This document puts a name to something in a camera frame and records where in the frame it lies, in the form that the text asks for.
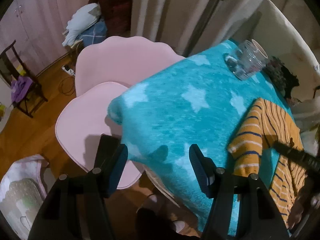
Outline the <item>turquoise star cartoon blanket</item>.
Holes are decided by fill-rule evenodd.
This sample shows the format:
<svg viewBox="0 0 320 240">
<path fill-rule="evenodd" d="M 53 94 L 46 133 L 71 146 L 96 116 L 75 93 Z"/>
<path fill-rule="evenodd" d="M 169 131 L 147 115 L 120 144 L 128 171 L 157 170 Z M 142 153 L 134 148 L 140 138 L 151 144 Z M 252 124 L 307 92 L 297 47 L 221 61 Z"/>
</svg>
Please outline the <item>turquoise star cartoon blanket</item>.
<svg viewBox="0 0 320 240">
<path fill-rule="evenodd" d="M 291 116 L 289 106 L 265 74 L 241 81 L 224 54 L 232 41 L 188 57 L 115 98 L 108 116 L 123 129 L 129 158 L 147 166 L 168 192 L 193 212 L 203 230 L 212 201 L 201 191 L 189 160 L 197 144 L 215 165 L 234 172 L 228 145 L 253 103 L 262 98 Z"/>
</svg>

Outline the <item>white and blue clothes pile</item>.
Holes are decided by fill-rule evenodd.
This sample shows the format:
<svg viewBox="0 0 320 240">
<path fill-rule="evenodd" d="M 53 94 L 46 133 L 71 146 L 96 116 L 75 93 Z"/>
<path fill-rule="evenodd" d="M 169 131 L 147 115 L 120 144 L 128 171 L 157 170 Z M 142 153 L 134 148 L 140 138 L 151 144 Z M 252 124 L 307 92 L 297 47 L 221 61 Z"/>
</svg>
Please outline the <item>white and blue clothes pile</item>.
<svg viewBox="0 0 320 240">
<path fill-rule="evenodd" d="M 64 35 L 64 47 L 72 47 L 78 41 L 82 41 L 85 47 L 104 41 L 107 37 L 107 26 L 100 5 L 89 3 L 78 9 L 67 22 Z"/>
</svg>

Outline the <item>mustard striped sweater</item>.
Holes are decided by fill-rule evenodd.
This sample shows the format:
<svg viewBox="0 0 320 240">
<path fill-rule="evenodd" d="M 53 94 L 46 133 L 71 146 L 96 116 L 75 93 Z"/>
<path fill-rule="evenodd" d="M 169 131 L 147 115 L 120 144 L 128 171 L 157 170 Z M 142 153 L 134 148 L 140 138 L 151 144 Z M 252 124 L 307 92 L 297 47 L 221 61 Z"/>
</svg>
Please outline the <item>mustard striped sweater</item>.
<svg viewBox="0 0 320 240">
<path fill-rule="evenodd" d="M 285 109 L 258 98 L 227 150 L 235 161 L 234 175 L 248 177 L 257 174 L 287 223 L 298 193 L 305 184 L 306 174 L 304 168 L 273 148 L 276 141 L 292 144 L 297 150 L 303 149 L 300 129 Z"/>
</svg>

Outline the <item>beige striped curtain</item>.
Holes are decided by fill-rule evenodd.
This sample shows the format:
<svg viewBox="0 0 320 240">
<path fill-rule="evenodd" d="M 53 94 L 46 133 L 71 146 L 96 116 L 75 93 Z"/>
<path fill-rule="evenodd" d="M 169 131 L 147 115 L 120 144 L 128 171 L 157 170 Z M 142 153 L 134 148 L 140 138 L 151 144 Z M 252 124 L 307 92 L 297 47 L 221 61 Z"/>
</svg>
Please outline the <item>beige striped curtain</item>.
<svg viewBox="0 0 320 240">
<path fill-rule="evenodd" d="M 131 35 L 196 54 L 231 38 L 263 0 L 133 0 Z"/>
</svg>

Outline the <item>white patterned laundry bag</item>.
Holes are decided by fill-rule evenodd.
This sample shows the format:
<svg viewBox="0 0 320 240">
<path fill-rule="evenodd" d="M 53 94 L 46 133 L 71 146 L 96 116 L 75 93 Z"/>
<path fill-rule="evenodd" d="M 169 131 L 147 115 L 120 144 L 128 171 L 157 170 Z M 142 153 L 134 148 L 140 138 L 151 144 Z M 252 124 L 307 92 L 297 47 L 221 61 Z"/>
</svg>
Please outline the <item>white patterned laundry bag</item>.
<svg viewBox="0 0 320 240">
<path fill-rule="evenodd" d="M 27 239 L 47 196 L 41 170 L 48 162 L 39 154 L 15 161 L 1 180 L 1 213 L 20 239 Z"/>
</svg>

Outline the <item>beige paper cup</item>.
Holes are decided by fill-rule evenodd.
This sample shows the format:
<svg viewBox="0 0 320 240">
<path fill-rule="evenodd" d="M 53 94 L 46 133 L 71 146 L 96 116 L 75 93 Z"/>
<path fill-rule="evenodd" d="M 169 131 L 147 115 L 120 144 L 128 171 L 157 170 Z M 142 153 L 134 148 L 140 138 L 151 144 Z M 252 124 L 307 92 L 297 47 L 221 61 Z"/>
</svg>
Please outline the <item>beige paper cup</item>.
<svg viewBox="0 0 320 240">
<path fill-rule="evenodd" d="M 268 58 L 268 55 L 266 53 L 266 51 L 264 51 L 263 47 L 254 39 L 251 39 L 253 45 L 257 48 L 257 50 L 259 51 L 259 53 L 265 58 Z"/>
</svg>

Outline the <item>dark wooden chair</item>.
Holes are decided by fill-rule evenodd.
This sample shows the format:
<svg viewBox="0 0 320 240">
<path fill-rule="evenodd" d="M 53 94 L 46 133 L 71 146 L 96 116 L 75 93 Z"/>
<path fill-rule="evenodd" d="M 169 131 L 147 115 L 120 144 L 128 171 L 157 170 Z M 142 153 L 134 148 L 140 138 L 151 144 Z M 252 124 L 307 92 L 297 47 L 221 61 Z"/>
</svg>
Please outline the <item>dark wooden chair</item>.
<svg viewBox="0 0 320 240">
<path fill-rule="evenodd" d="M 21 60 L 15 49 L 16 40 L 1 52 L 1 78 L 11 89 L 11 104 L 26 116 L 33 118 L 33 113 L 39 109 L 48 99 L 44 96 L 42 85 L 36 76 L 30 71 L 26 64 Z M 16 67 L 9 59 L 7 52 L 11 50 L 17 61 L 22 66 L 24 74 L 18 72 Z M 31 110 L 28 109 L 28 101 L 32 95 L 40 98 Z"/>
</svg>

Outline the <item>pink scalloped chair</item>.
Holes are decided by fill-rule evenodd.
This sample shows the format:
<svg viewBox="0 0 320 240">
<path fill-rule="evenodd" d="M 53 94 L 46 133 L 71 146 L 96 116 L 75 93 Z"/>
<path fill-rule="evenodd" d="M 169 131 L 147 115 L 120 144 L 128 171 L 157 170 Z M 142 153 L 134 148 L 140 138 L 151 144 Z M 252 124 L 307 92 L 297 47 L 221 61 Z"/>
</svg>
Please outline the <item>pink scalloped chair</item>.
<svg viewBox="0 0 320 240">
<path fill-rule="evenodd" d="M 56 138 L 72 161 L 91 171 L 101 134 L 121 137 L 121 127 L 107 117 L 111 101 L 183 59 L 169 45 L 140 36 L 112 36 L 85 48 L 76 63 L 76 97 L 55 125 Z"/>
</svg>

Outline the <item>clear glass jar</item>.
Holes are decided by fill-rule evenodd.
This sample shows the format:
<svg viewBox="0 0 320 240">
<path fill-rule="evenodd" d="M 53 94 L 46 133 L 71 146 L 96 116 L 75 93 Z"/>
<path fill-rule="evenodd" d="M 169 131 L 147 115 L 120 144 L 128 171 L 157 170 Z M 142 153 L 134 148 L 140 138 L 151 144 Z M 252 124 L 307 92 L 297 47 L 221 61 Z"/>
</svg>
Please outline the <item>clear glass jar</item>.
<svg viewBox="0 0 320 240">
<path fill-rule="evenodd" d="M 265 68 L 267 59 L 259 53 L 251 40 L 245 40 L 230 53 L 224 54 L 227 67 L 242 81 Z"/>
</svg>

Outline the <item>cream girl-silhouette pillow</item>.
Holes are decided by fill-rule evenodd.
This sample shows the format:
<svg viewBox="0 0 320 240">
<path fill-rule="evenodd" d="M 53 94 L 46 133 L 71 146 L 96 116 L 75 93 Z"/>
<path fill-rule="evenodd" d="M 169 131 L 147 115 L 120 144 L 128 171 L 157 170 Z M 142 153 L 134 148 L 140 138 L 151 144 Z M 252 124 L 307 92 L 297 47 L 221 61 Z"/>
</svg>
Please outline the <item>cream girl-silhouette pillow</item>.
<svg viewBox="0 0 320 240">
<path fill-rule="evenodd" d="M 267 0 L 261 6 L 261 16 L 252 38 L 266 51 L 269 59 L 279 59 L 296 76 L 299 85 L 291 96 L 299 101 L 311 100 L 319 86 L 319 62 L 300 33 L 274 5 Z"/>
</svg>

